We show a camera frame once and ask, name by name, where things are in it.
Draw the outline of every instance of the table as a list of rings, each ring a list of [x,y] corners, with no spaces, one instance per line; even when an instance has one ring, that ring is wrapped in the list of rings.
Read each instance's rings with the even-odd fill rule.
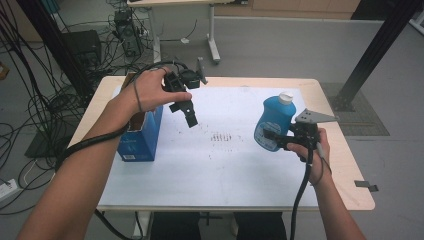
[[[132,8],[147,8],[150,22],[150,31],[153,36],[153,62],[161,61],[161,52],[160,52],[160,39],[156,33],[155,22],[158,20],[158,15],[155,14],[156,11],[162,11],[163,18],[174,18],[178,19],[182,15],[184,15],[184,10],[187,9],[188,5],[204,7],[209,6],[209,11],[204,12],[202,9],[194,9],[190,10],[186,14],[195,14],[201,13],[206,18],[209,19],[209,34],[207,34],[207,39],[209,43],[209,48],[212,53],[212,58],[215,63],[219,63],[221,60],[218,48],[215,43],[215,32],[214,32],[214,16],[215,16],[215,8],[214,4],[216,3],[229,3],[234,0],[142,0],[137,2],[128,1],[128,6]]]
[[[122,76],[105,77],[100,83],[90,105],[87,108],[80,125],[71,140],[71,145],[80,141],[86,132],[94,124],[108,100],[111,99],[112,93],[117,86],[120,86],[124,80]],[[256,88],[293,88],[298,89],[303,97],[304,104],[308,109],[323,114],[332,115],[332,110],[327,99],[318,83],[313,79],[284,79],[284,78],[225,78],[225,77],[208,77],[208,85],[202,86],[201,89],[211,87],[240,87],[244,86],[246,91]],[[196,105],[196,98],[193,98],[194,108],[197,113],[201,113],[201,106]],[[158,151],[161,149],[161,139],[167,139],[163,131],[168,129],[164,108],[164,117],[162,119],[161,133],[159,135]],[[199,125],[206,119],[198,116]],[[185,124],[184,116],[173,115],[172,121],[180,121]],[[355,186],[354,180],[363,180],[362,174],[355,162],[355,159],[349,149],[349,146],[337,123],[323,123],[320,127],[327,129],[329,142],[331,145],[330,164],[333,171],[333,178],[338,191],[348,210],[372,210],[375,207],[374,200],[367,188],[358,188]],[[183,135],[181,139],[185,139],[190,135],[187,126],[184,130],[178,130],[177,125],[172,125],[175,131],[180,131]],[[228,138],[229,135],[219,133],[217,137]],[[216,142],[216,148],[222,147]],[[189,146],[181,148],[180,152],[167,153],[168,158],[176,156],[184,156],[190,154],[187,152]],[[198,171],[201,175],[192,172],[193,166],[188,166],[182,158],[175,158],[172,162],[170,159],[164,159],[166,149],[157,152],[156,160],[147,163],[124,163],[119,155],[115,156],[111,174],[106,184],[105,191],[99,202],[100,210],[135,210],[135,211],[285,211],[291,210],[294,202],[295,193],[282,194],[278,189],[284,186],[293,185],[297,190],[300,180],[296,182],[282,182],[286,174],[286,169],[282,168],[283,162],[276,157],[265,158],[263,162],[245,161],[243,159],[235,159],[232,163],[223,164],[208,159],[199,159]],[[290,152],[281,151],[278,154],[290,154]],[[293,164],[300,162],[298,160],[291,161]],[[231,169],[231,166],[237,165],[237,172]],[[201,170],[202,166],[207,167],[208,171]],[[255,173],[250,176],[242,173]],[[297,172],[299,179],[303,177],[303,172]],[[234,181],[221,181],[219,179],[230,179],[231,176],[238,176],[240,179]],[[213,182],[205,183],[204,179],[218,179]],[[175,181],[174,185],[165,185],[164,181]],[[187,188],[179,184],[186,184],[189,187],[197,187],[200,192],[193,193],[187,191]],[[315,196],[311,195],[311,190],[305,191],[304,197],[299,206],[300,211],[317,210]]]

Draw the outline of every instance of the bottle cap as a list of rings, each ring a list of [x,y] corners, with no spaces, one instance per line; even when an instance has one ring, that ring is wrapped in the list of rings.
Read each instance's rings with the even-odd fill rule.
[[[284,105],[289,105],[293,101],[293,93],[291,92],[282,92],[278,96],[280,103]]]

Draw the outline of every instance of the hand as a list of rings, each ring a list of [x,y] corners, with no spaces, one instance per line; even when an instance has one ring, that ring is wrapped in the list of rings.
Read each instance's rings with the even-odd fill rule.
[[[188,92],[173,93],[162,89],[162,79],[168,72],[170,70],[167,67],[144,71],[132,84],[122,90],[121,94],[125,95],[133,105],[133,114],[140,111],[137,101],[139,101],[142,111],[146,112],[166,103],[191,99],[192,96]]]
[[[320,135],[320,144],[322,146],[324,159],[321,159],[317,150],[314,151],[312,160],[312,171],[309,176],[309,182],[316,186],[321,181],[331,178],[330,170],[330,145],[328,144],[327,132],[324,128],[319,128],[318,133]],[[302,156],[305,159],[308,158],[308,149],[299,144],[289,143],[287,148],[290,151],[297,153],[298,156]]]

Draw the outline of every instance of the desk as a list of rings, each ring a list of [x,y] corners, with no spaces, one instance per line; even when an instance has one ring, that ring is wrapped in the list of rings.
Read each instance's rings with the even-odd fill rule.
[[[184,15],[184,10],[187,8],[187,5],[191,6],[209,6],[208,10],[204,15],[209,19],[209,34],[207,34],[207,39],[209,43],[209,48],[211,49],[212,58],[215,63],[219,63],[221,60],[218,48],[215,43],[215,33],[214,33],[214,4],[215,3],[229,3],[233,0],[142,0],[137,2],[128,1],[128,6],[132,8],[147,8],[150,22],[150,31],[153,37],[153,62],[161,61],[161,52],[160,52],[160,39],[156,33],[155,22],[158,20],[155,11],[161,10],[164,18],[172,18],[175,13],[178,15],[175,18],[182,17]],[[195,9],[194,11],[187,12],[187,14],[196,14],[203,13],[202,9]]]
[[[117,86],[122,85],[124,77],[110,76],[105,77],[100,83],[84,117],[81,120],[78,129],[71,140],[71,145],[80,141],[86,132],[91,128],[100,113],[103,111],[106,103],[113,94]],[[313,79],[282,79],[282,78],[224,78],[224,77],[210,77],[207,78],[207,87],[268,87],[268,88],[296,88],[299,89],[305,105],[308,109],[324,114],[332,115],[332,110],[327,102],[327,99],[316,80]],[[195,110],[201,108],[196,105],[196,99],[193,99]],[[183,115],[175,115],[173,119],[181,119],[185,122]],[[340,130],[337,123],[323,123],[320,127],[327,129],[329,142],[331,145],[331,159],[330,164],[333,171],[333,178],[340,195],[349,210],[372,210],[375,207],[374,200],[367,188],[358,188],[355,186],[354,180],[363,180],[362,174],[355,162],[355,159],[349,149],[349,146]],[[189,134],[190,129],[186,129],[183,134]],[[174,156],[181,154],[190,154],[190,152],[171,153]],[[278,154],[290,154],[290,152],[279,151]],[[218,175],[210,176],[204,174],[203,176],[194,176],[192,179],[187,179],[189,174],[185,172],[184,161],[171,163],[173,164],[173,171],[169,172],[169,167],[163,165],[165,160],[156,159],[154,162],[148,163],[124,163],[119,155],[115,156],[112,166],[111,175],[108,183],[106,184],[105,191],[99,202],[98,208],[100,210],[139,210],[139,211],[284,211],[290,210],[294,202],[294,196],[288,196],[279,191],[285,184],[291,184],[294,189],[298,189],[298,183],[285,183],[281,182],[280,171],[284,169],[281,167],[283,159],[266,159],[263,160],[263,165],[256,165],[261,169],[256,169],[256,174],[252,177],[241,179],[237,185],[238,188],[231,189],[238,181],[223,182],[220,178],[228,179],[233,176],[235,172],[225,169],[225,165],[213,165],[213,162],[204,162],[204,165],[209,167],[211,172],[218,173]],[[249,163],[240,164],[243,166],[239,168],[237,174],[249,170]],[[198,182],[199,185],[203,184],[203,179],[216,178],[217,181],[210,182],[208,185],[199,186],[200,193],[197,192],[178,192],[181,186],[179,182],[186,183],[191,180]],[[255,179],[259,183],[274,182],[273,185],[262,184],[260,187],[248,184],[249,181]],[[163,180],[175,179],[175,187],[163,187]],[[211,192],[213,189],[219,189],[217,192]],[[317,210],[317,204],[314,195],[308,195],[305,192],[304,198],[300,203],[299,210]],[[201,196],[202,199],[195,199],[196,196]]]

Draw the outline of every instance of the power strip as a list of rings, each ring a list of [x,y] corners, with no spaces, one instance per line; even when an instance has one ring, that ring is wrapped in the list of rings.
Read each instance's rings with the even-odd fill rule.
[[[15,179],[9,180],[9,184],[3,183],[0,185],[0,202],[19,192],[20,188],[16,185]]]

